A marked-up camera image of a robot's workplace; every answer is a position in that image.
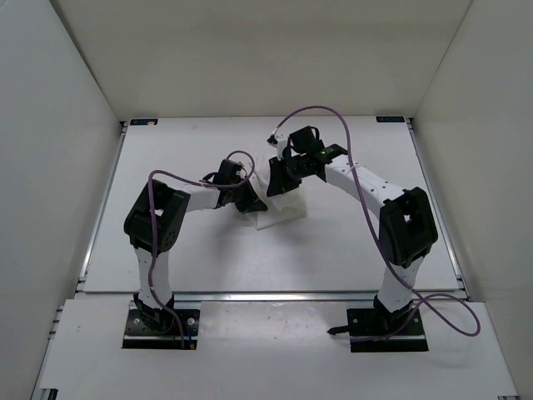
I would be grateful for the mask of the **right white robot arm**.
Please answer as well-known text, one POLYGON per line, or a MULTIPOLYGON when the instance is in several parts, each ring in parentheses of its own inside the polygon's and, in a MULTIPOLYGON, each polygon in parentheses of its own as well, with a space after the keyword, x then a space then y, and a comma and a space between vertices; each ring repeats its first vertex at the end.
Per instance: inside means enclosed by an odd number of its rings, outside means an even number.
POLYGON ((316 176, 355 198, 377 218, 377 246, 386 271, 376 295, 373 322, 382 333, 395 332, 411 304, 420 265, 438 238, 426 192, 379 177, 351 160, 342 146, 324 145, 312 126, 287 136, 274 132, 267 141, 276 149, 276 156, 268 161, 269 198, 296 190, 304 178, 316 176))

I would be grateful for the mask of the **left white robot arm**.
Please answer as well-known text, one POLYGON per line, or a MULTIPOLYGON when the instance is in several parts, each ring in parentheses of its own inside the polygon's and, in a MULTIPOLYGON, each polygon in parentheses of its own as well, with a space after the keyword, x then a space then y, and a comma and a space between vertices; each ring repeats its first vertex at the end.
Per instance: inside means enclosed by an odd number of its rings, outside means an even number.
POLYGON ((168 256, 186 214, 227 204, 235 205, 242 214, 266 211, 267 205, 255 193, 250 179, 240 163, 227 158, 216 172, 199 181, 162 170, 149 174, 123 228, 138 260, 140 289, 134 303, 154 331, 164 332, 174 321, 168 256))

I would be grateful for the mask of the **white pleated skirt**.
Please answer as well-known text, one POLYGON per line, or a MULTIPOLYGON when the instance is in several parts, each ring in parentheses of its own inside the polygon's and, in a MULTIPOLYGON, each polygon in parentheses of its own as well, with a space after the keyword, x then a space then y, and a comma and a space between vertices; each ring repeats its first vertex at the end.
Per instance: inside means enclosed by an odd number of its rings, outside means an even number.
POLYGON ((250 178, 253 191, 267 207, 266 211, 247 214, 258 231, 285 221, 303 218, 307 213, 306 201, 299 188, 281 195, 267 196, 270 179, 268 159, 266 154, 261 154, 256 158, 254 173, 250 178))

